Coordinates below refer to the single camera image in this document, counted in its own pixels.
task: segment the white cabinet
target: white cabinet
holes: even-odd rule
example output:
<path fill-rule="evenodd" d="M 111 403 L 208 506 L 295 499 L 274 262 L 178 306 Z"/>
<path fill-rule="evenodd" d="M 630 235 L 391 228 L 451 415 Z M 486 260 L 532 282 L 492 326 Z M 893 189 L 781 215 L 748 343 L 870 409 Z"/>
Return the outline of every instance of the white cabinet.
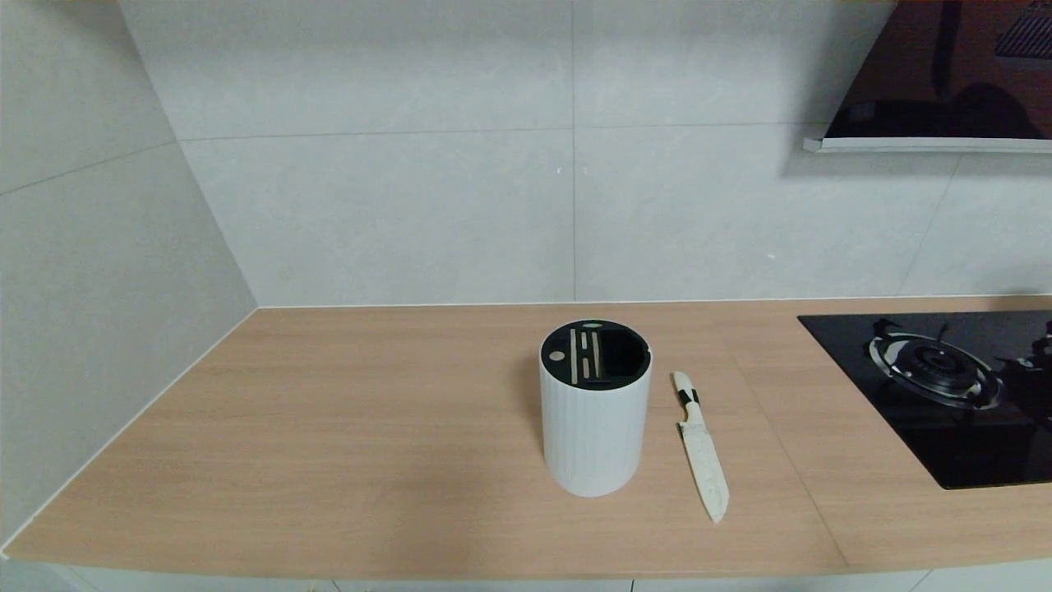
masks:
<path fill-rule="evenodd" d="M 927 573 L 908 571 L 815 577 L 636 579 L 633 592 L 910 592 Z"/>
<path fill-rule="evenodd" d="M 913 592 L 1046 592 L 1052 559 L 933 570 Z"/>
<path fill-rule="evenodd" d="M 327 579 L 262 579 L 70 567 L 99 592 L 338 592 Z"/>
<path fill-rule="evenodd" d="M 340 592 L 631 592 L 631 579 L 535 581 L 363 581 L 338 579 Z"/>

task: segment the black range hood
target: black range hood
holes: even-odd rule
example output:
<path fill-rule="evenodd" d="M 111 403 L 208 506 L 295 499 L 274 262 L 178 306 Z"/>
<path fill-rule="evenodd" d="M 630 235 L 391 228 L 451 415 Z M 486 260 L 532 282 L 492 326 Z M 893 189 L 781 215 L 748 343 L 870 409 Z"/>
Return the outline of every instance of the black range hood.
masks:
<path fill-rule="evenodd" d="M 1052 1 L 899 2 L 804 147 L 1052 154 Z"/>

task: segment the wooden countertop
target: wooden countertop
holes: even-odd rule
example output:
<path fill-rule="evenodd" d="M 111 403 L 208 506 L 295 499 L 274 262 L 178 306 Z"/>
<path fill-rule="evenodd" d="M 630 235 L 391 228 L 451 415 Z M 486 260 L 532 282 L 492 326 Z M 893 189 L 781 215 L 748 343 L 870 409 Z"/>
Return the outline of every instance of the wooden countertop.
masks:
<path fill-rule="evenodd" d="M 1052 556 L 1052 485 L 940 489 L 797 314 L 1050 309 L 1052 298 L 260 310 L 7 548 L 268 577 L 841 573 Z M 537 349 L 582 318 L 655 361 L 644 456 L 611 495 L 548 475 Z M 731 489 L 709 522 L 668 374 Z"/>

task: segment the black glass cooktop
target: black glass cooktop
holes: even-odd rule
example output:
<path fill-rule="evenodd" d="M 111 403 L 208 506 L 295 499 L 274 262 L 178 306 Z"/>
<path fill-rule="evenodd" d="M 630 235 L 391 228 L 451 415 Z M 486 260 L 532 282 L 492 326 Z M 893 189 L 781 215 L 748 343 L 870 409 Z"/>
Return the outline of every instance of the black glass cooktop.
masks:
<path fill-rule="evenodd" d="M 800 321 L 944 488 L 1052 482 L 1052 311 Z"/>

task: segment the white knife block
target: white knife block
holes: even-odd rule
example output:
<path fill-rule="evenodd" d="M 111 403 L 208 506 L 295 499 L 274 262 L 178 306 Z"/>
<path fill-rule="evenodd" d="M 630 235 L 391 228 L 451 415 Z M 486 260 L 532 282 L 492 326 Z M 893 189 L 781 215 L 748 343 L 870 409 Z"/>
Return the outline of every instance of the white knife block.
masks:
<path fill-rule="evenodd" d="M 544 460 L 555 482 L 581 497 L 618 491 L 635 474 L 653 368 L 631 329 L 579 321 L 541 346 Z"/>

